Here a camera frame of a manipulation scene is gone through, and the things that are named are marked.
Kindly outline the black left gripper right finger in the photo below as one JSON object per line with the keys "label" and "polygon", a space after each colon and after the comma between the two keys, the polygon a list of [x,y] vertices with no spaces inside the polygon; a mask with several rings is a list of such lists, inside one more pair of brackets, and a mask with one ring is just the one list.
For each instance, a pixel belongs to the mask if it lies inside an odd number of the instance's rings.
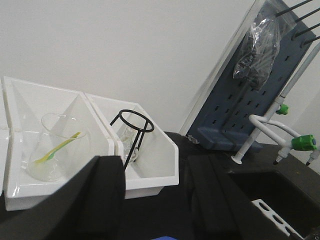
{"label": "black left gripper right finger", "polygon": [[296,240],[249,200],[209,155],[187,159],[187,196],[197,240]]}

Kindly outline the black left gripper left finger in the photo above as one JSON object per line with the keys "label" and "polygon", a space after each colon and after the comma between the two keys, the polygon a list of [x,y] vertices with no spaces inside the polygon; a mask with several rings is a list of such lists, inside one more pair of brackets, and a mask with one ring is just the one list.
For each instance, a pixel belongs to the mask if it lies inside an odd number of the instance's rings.
{"label": "black left gripper left finger", "polygon": [[36,206],[0,224],[2,240],[115,240],[125,198],[119,156],[95,156]]}

